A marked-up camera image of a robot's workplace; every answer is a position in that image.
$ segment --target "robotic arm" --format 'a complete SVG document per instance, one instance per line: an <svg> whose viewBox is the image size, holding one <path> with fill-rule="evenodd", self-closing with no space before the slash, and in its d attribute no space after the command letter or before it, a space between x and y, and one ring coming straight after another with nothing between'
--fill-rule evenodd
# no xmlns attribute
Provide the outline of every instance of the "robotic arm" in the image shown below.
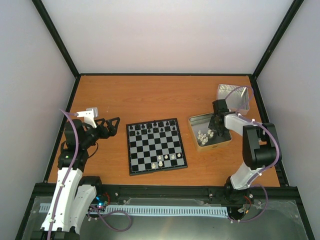
<svg viewBox="0 0 320 240"><path fill-rule="evenodd" d="M209 128L215 129L218 135L232 130L242 136L243 163L235 174L226 181L226 196L230 196L233 190L245 190L251 183L261 176L261 170L272 164L276 158L277 151L274 142L254 121L247 121L239 113L231 112L225 99L219 99L213 103L213 117ZM262 124L275 138L279 146L277 131L272 123Z"/></svg>
<svg viewBox="0 0 320 240"><path fill-rule="evenodd" d="M51 240L79 240L80 227L88 208L101 192L102 182L100 177L82 177L85 164L89 158L87 150L89 147L94 146L98 139L107 139L115 136L120 118L94 120L98 116L97 108L88 108L86 111L77 112L76 116L84 117L84 122L80 119L72 120L78 135L78 152L75 153L75 133L71 123L68 121L65 124L64 131L67 148L64 148L64 143L61 145L61 153L58 157L57 184L50 209L41 225L41 231L34 231L31 235L31 240L46 240L50 224L52 224ZM74 154L76 154L75 162L62 185ZM55 204L56 211L53 221L52 214Z"/></svg>

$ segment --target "chessboard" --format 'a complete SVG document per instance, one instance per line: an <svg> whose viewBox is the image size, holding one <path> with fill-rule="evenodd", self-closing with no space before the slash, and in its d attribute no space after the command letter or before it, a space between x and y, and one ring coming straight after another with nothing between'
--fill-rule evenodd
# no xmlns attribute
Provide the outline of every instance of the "chessboard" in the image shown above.
<svg viewBox="0 0 320 240"><path fill-rule="evenodd" d="M130 175L187 168L176 118L126 125Z"/></svg>

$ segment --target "brown wood surface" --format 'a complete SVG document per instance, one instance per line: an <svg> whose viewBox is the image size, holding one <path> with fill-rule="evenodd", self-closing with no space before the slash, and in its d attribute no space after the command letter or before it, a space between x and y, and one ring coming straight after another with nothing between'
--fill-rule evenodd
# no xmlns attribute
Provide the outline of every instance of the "brown wood surface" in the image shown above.
<svg viewBox="0 0 320 240"><path fill-rule="evenodd" d="M219 84L250 82L247 76L82 76L70 112L98 107L100 118L121 119L116 136L98 141L99 150L87 161L84 176L100 176L104 184L223 186L243 162L242 137L231 132L228 146L198 152L188 129L189 117L213 111ZM254 99L247 117L260 120ZM170 118L178 119L188 168L129 176L126 124ZM57 180L58 155L51 183ZM256 183L279 187L275 169Z"/></svg>

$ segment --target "white wall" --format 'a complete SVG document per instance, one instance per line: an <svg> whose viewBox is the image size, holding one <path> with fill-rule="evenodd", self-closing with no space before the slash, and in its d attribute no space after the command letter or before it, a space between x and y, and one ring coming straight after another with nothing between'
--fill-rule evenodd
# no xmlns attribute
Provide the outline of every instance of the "white wall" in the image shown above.
<svg viewBox="0 0 320 240"><path fill-rule="evenodd" d="M277 128L289 182L320 239L320 1L304 1L258 85Z"/></svg>
<svg viewBox="0 0 320 240"><path fill-rule="evenodd" d="M2 0L0 9L0 233L12 240L43 180L74 77L31 0Z"/></svg>
<svg viewBox="0 0 320 240"><path fill-rule="evenodd" d="M44 0L81 73L255 70L292 0Z"/></svg>

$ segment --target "wooden tabletop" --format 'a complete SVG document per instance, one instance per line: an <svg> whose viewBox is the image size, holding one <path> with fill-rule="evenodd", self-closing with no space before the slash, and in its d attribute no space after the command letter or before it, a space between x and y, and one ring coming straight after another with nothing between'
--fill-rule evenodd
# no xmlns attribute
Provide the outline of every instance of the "wooden tabletop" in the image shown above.
<svg viewBox="0 0 320 240"><path fill-rule="evenodd" d="M103 184L223 186L243 162L242 137L231 132L228 146L198 152L188 129L190 117L213 111L219 84L242 86L250 81L247 76L82 76L70 112L98 107L100 118L121 119L116 136L98 141L99 149L88 159L83 175L100 176ZM247 117L260 120L254 99ZM126 124L170 118L178 119L188 167L129 176ZM89 155L95 148L89 148ZM51 183L57 181L58 155ZM274 168L255 183L280 186Z"/></svg>

